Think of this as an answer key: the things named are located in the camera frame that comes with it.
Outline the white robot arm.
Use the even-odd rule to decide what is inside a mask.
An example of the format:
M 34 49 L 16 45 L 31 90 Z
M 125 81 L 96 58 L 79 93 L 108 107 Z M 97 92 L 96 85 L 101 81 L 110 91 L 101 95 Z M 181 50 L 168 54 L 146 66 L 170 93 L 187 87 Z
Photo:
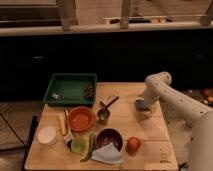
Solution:
M 179 110 L 193 127 L 187 171 L 213 171 L 213 108 L 173 89 L 171 82 L 168 72 L 147 76 L 145 104 L 151 106 L 161 98 Z

